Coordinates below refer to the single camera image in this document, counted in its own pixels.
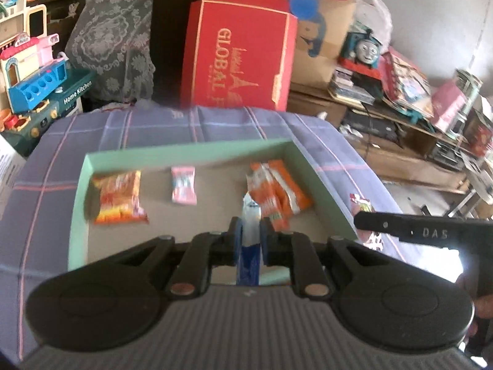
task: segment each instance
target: plastic bag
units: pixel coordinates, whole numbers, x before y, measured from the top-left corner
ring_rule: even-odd
[[[95,224],[148,220],[139,201],[140,171],[94,178],[93,184],[100,190],[100,210]]]
[[[288,219],[312,205],[287,171],[282,160],[253,163],[252,176],[247,176],[248,192],[269,217],[274,229],[288,228]]]
[[[171,197],[173,203],[196,206],[195,167],[174,166],[171,168],[171,173],[173,175],[173,194]]]
[[[353,216],[358,214],[360,211],[364,212],[374,212],[372,204],[368,199],[365,199],[357,194],[351,194],[351,213]],[[361,242],[363,242],[363,246],[366,246],[368,249],[374,251],[383,251],[384,244],[381,239],[381,235],[377,232],[372,231],[362,231],[357,230],[357,236]]]
[[[382,0],[372,0],[371,4],[361,1],[356,7],[350,31],[365,33],[368,29],[373,31],[372,36],[382,45],[380,53],[386,53],[389,50],[393,24],[390,10]]]

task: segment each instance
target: human hand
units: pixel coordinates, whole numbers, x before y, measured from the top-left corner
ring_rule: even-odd
[[[460,274],[455,282],[459,287],[465,290],[464,274]],[[493,319],[493,295],[482,296],[473,300],[474,316],[481,319]],[[466,338],[474,336],[478,332],[478,323],[473,321],[467,330]]]

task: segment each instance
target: checkered tablecloth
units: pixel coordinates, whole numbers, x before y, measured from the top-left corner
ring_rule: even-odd
[[[318,172],[344,215],[351,193],[399,212],[349,143],[315,117],[260,109],[169,108],[88,113],[55,122],[19,174],[0,222],[0,349],[12,360],[35,349],[23,310],[42,281],[67,270],[75,190],[87,153],[175,143],[289,138]],[[421,248],[384,239],[385,253],[419,261]]]

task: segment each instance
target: toy train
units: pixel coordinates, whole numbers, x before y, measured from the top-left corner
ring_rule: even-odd
[[[366,33],[349,32],[341,50],[339,65],[353,72],[380,79],[378,61],[381,43],[372,36],[371,30]]]

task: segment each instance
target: metal bolt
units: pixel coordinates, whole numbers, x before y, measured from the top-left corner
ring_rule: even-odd
[[[178,296],[188,296],[193,294],[195,287],[192,284],[186,282],[173,284],[171,286],[171,293]]]
[[[309,296],[325,296],[329,293],[329,288],[324,284],[310,284],[305,288],[305,294]]]

